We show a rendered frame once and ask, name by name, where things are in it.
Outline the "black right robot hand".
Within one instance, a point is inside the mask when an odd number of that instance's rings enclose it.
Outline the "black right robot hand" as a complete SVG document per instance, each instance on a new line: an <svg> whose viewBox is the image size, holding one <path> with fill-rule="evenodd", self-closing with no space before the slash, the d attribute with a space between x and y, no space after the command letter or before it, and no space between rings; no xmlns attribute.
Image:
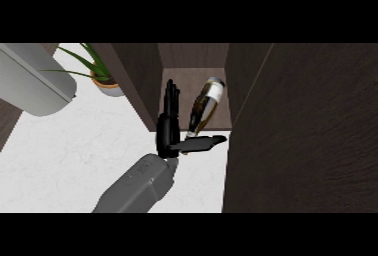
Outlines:
<svg viewBox="0 0 378 256"><path fill-rule="evenodd" d="M213 149L213 147L226 141L223 135L198 136L180 140L179 127L179 97L180 90L173 82L169 80L164 95L164 110L158 116L157 124L157 152L163 159L176 158L179 154L192 152L203 152Z"/></svg>

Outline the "dark wine bottle, pale label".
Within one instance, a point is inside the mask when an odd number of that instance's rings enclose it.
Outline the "dark wine bottle, pale label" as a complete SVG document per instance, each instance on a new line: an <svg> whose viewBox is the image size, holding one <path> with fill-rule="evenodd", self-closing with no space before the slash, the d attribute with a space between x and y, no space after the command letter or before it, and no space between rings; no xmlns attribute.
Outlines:
<svg viewBox="0 0 378 256"><path fill-rule="evenodd" d="M207 126L220 103L225 87L226 84L219 77L207 79L192 106L186 139L197 137Z"/></svg>

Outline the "dark wooden cabinet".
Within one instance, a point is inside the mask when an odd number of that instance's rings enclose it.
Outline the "dark wooden cabinet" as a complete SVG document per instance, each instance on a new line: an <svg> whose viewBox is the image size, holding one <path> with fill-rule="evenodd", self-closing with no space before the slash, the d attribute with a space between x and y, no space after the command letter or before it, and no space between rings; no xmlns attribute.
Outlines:
<svg viewBox="0 0 378 256"><path fill-rule="evenodd" d="M163 111L166 83L180 89L180 127L189 124L192 105L204 82L216 76L226 89L209 131L237 125L272 45L269 43L96 43L102 61L120 84L148 130Z"/></svg>

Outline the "dark wooden cabinet door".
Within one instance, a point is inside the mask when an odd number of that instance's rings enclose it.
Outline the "dark wooden cabinet door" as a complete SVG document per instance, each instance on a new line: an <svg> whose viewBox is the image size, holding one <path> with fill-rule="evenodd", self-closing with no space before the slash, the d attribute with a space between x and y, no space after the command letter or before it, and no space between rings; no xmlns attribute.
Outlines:
<svg viewBox="0 0 378 256"><path fill-rule="evenodd" d="M229 49L223 210L378 213L378 44Z"/></svg>

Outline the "terracotta and white plant pot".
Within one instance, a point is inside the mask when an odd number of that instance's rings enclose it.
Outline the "terracotta and white plant pot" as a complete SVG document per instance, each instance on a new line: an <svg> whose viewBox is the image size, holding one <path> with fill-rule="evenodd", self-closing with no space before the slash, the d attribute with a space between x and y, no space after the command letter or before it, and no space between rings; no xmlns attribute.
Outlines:
<svg viewBox="0 0 378 256"><path fill-rule="evenodd" d="M124 95L114 78L110 78L107 81L99 81L96 78L93 78L92 81L105 95L111 97L121 97Z"/></svg>

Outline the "green leafy plant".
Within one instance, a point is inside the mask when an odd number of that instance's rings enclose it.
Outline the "green leafy plant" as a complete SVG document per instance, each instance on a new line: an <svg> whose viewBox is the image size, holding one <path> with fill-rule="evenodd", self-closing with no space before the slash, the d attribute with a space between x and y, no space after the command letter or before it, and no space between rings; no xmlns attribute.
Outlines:
<svg viewBox="0 0 378 256"><path fill-rule="evenodd" d="M93 58L95 62L90 62L84 57L82 57L77 53L74 53L67 48L56 45L56 48L62 50L70 56L73 56L77 61L86 66L86 68L92 71L89 78L95 79L96 81L110 81L111 80L111 72L104 64L104 61L96 53L96 50L90 43L82 43L80 46L84 48L86 52L89 53L90 57Z"/></svg>

